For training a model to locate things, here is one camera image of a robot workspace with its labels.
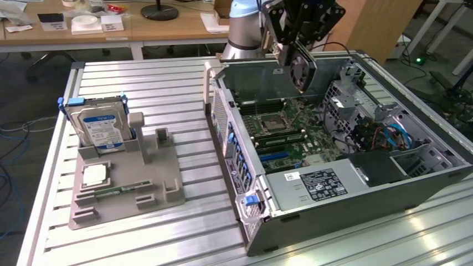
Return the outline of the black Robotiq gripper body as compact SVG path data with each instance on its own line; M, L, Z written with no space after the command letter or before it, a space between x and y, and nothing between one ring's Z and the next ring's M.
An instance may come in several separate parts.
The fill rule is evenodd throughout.
M309 7L312 6L318 7L320 5L322 6L333 5L332 0L286 0L284 1L284 3L288 7L302 7L304 5L308 5Z

